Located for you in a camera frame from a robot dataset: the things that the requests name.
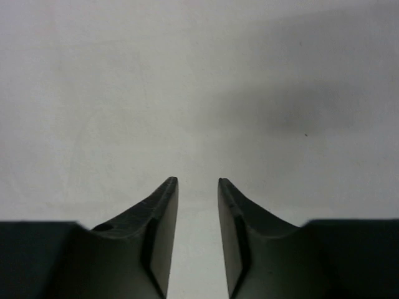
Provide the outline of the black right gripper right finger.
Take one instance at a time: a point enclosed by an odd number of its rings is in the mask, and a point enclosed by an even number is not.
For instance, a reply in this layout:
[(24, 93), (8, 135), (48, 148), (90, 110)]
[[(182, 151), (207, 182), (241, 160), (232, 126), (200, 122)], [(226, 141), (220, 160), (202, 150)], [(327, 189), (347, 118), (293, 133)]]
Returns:
[(316, 219), (297, 227), (218, 182), (230, 298), (397, 298), (396, 219)]

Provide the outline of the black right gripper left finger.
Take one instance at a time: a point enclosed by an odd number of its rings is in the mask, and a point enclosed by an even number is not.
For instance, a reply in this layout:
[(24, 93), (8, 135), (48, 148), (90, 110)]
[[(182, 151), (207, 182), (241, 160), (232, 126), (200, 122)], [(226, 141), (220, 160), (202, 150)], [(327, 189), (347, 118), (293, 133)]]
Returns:
[(1, 222), (2, 298), (165, 298), (178, 180), (93, 229)]

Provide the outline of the beige cloth wrap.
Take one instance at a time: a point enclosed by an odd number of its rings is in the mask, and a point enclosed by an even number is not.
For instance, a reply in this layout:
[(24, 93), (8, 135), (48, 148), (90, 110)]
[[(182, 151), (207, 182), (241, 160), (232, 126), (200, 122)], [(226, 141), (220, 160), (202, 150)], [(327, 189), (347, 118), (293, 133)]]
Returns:
[(228, 295), (219, 178), (398, 217), (398, 2), (2, 1), (1, 219), (93, 227), (170, 176), (170, 298)]

